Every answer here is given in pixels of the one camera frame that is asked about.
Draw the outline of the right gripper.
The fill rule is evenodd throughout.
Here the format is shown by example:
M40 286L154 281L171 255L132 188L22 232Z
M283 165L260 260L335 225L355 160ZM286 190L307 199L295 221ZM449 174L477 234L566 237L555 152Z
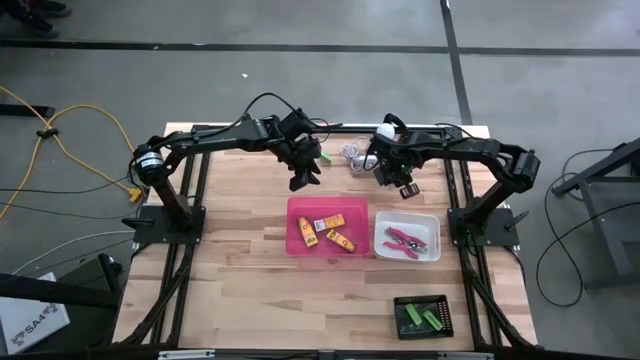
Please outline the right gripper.
M373 172L380 186L394 185L399 188L403 199L414 197L420 193L420 189L412 177L412 171L420 167L415 155L404 151L400 146L381 139L372 140L369 153L377 158L377 165Z

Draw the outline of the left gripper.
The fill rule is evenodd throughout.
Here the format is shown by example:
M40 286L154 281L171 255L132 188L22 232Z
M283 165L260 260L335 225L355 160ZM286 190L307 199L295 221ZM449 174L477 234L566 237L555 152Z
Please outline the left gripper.
M296 172L289 181L291 192L296 192L307 184L320 184L318 175L321 171L316 163L321 156L318 138L306 136L295 141L283 142L280 144L279 153L279 161L285 163L290 171Z

